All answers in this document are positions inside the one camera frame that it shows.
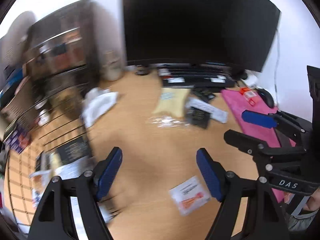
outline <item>red object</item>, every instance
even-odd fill
[[[256,103],[258,103],[261,100],[259,95],[253,90],[251,90],[250,88],[247,88],[247,87],[240,88],[239,92],[241,95],[243,95],[245,100],[247,100],[249,104],[252,106],[254,106]]]

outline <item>white tissue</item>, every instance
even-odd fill
[[[83,100],[82,117],[86,128],[91,127],[94,122],[107,112],[117,100],[118,92],[110,92],[109,89],[91,89]]]

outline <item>blue item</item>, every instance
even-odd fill
[[[253,123],[265,128],[271,129],[277,126],[277,122],[271,116],[266,114],[245,110],[242,112],[241,117],[245,122]]]
[[[213,163],[214,161],[210,156],[210,159],[208,159],[206,155],[209,154],[205,149],[199,149],[196,154],[196,162],[212,197],[216,198],[219,202],[222,202],[224,194],[221,191],[221,181],[213,170],[213,166],[209,163],[210,160]]]
[[[100,201],[101,198],[106,196],[110,190],[110,187],[122,163],[122,150],[119,147],[114,147],[105,161],[108,164],[105,170],[103,171],[102,175],[98,178],[98,181],[96,182],[96,185],[98,186],[96,198],[98,201]]]

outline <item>clear plastic bag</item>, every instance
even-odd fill
[[[189,125],[186,121],[179,121],[168,115],[161,115],[157,117],[151,117],[148,123],[156,124],[158,127],[186,127]]]

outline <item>white label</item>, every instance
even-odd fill
[[[167,92],[167,93],[162,93],[160,99],[161,100],[170,100],[173,98],[173,93]]]
[[[244,93],[244,95],[247,97],[247,98],[253,98],[253,97],[256,97],[256,93],[253,92],[253,91],[247,91]]]
[[[168,78],[168,83],[184,83],[184,78]]]
[[[159,76],[169,76],[171,73],[169,72],[169,69],[167,68],[160,68],[159,69]]]
[[[222,123],[226,123],[228,120],[228,112],[222,111],[219,108],[216,108],[210,104],[207,104],[206,102],[197,99],[197,98],[190,98],[187,105],[187,107],[195,107],[202,111],[206,111],[210,113],[210,118],[217,120]]]
[[[220,78],[210,78],[211,79],[211,82],[214,82],[214,83],[225,83],[226,80],[225,79],[220,79]]]

